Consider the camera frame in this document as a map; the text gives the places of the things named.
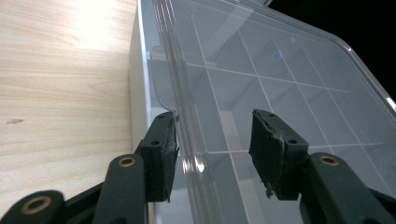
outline wooden table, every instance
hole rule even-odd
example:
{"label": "wooden table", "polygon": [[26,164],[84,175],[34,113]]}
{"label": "wooden table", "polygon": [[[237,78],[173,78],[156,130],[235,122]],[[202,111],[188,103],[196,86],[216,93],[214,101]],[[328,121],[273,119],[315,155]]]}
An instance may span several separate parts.
{"label": "wooden table", "polygon": [[0,1],[0,217],[38,190],[68,199],[133,151],[135,8],[135,0]]}

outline container compartment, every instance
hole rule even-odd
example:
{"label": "container compartment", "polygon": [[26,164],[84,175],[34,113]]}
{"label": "container compartment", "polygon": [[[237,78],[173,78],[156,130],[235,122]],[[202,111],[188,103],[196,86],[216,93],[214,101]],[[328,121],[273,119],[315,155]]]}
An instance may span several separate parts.
{"label": "container compartment", "polygon": [[266,196],[265,186],[247,152],[232,153],[232,158],[249,223],[303,224],[299,201],[280,201],[276,196],[270,199]]}
{"label": "container compartment", "polygon": [[193,19],[189,14],[183,16],[183,19],[179,20],[177,26],[179,27],[178,38],[183,48],[184,60],[186,63],[205,65]]}
{"label": "container compartment", "polygon": [[384,143],[394,137],[394,119],[372,94],[364,90],[330,93],[361,143]]}
{"label": "container compartment", "polygon": [[206,162],[212,175],[212,186],[219,202],[223,223],[248,223],[246,210],[239,191],[233,161],[229,153],[206,154]]}
{"label": "container compartment", "polygon": [[282,32],[277,29],[250,21],[245,22],[239,29],[257,75],[293,81],[285,62],[285,55],[290,50],[282,50],[277,44],[277,41],[282,42],[285,39],[285,34],[280,33]]}
{"label": "container compartment", "polygon": [[221,126],[219,111],[204,67],[187,65],[192,104],[206,151],[227,151],[227,143]]}
{"label": "container compartment", "polygon": [[358,144],[356,135],[350,129],[329,91],[322,88],[300,85],[319,127],[330,145]]}
{"label": "container compartment", "polygon": [[253,109],[270,110],[257,77],[209,69],[230,151],[248,150]]}
{"label": "container compartment", "polygon": [[243,17],[251,12],[236,10],[241,17],[230,16],[209,7],[194,5],[193,20],[207,67],[255,74],[241,36],[237,32]]}
{"label": "container compartment", "polygon": [[317,71],[302,49],[298,49],[287,61],[296,82],[323,87]]}
{"label": "container compartment", "polygon": [[325,86],[329,89],[342,91],[361,90],[362,85],[367,83],[365,76],[356,66],[351,66],[354,62],[342,51],[332,45],[307,46],[305,52],[309,52],[309,59],[315,66]]}
{"label": "container compartment", "polygon": [[327,146],[323,132],[297,84],[264,77],[261,82],[274,113],[304,138],[309,146]]}

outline plastic lid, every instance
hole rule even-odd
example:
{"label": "plastic lid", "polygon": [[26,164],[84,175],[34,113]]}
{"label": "plastic lid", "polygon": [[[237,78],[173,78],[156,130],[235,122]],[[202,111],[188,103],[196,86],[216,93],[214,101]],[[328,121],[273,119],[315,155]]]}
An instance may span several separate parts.
{"label": "plastic lid", "polygon": [[172,86],[157,93],[176,109],[194,222],[302,223],[299,202],[266,197],[248,155],[255,108],[394,197],[396,123],[382,87],[336,36],[256,6],[154,0],[164,50],[152,65],[156,84]]}

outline screw hole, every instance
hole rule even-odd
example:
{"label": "screw hole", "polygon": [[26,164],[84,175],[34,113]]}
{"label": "screw hole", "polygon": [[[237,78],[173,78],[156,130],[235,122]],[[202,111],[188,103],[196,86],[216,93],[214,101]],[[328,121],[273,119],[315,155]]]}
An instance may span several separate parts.
{"label": "screw hole", "polygon": [[49,196],[37,196],[23,205],[21,212],[25,215],[32,215],[44,210],[50,205],[51,198]]}
{"label": "screw hole", "polygon": [[126,157],[119,160],[119,166],[128,167],[134,165],[136,160],[132,157]]}
{"label": "screw hole", "polygon": [[327,157],[327,156],[320,157],[320,160],[323,163],[328,164],[328,165],[338,165],[339,164],[339,162],[337,160],[335,160],[331,157]]}

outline brass insert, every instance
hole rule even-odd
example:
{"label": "brass insert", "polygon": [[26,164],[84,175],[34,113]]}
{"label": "brass insert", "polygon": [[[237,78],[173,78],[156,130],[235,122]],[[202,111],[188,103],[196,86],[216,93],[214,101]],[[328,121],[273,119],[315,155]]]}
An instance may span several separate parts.
{"label": "brass insert", "polygon": [[52,199],[49,196],[37,196],[23,205],[21,212],[25,215],[32,215],[44,210],[50,205]]}
{"label": "brass insert", "polygon": [[340,162],[338,162],[336,159],[328,156],[322,156],[320,157],[321,162],[325,163],[326,165],[339,165]]}
{"label": "brass insert", "polygon": [[119,160],[119,166],[128,167],[134,165],[136,160],[132,157],[125,157]]}

